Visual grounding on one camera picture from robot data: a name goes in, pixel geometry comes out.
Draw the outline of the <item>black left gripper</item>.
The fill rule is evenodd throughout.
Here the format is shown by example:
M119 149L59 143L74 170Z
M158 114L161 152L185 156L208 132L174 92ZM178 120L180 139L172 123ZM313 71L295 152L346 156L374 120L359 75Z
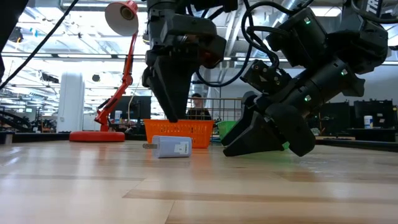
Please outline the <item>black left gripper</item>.
M150 50L146 52L142 86L154 90L172 123L185 118L193 73L200 65L215 68L223 61L226 47L213 21L186 13L188 3L146 1Z

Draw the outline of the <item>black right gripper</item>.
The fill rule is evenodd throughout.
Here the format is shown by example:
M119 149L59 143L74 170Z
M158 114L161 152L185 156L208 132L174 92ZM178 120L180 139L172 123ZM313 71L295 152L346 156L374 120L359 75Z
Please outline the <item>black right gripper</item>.
M225 156L283 151L289 143L289 149L302 157L315 147L315 136L294 106L272 103L262 111L256 97L253 91L244 94L241 117L221 140Z

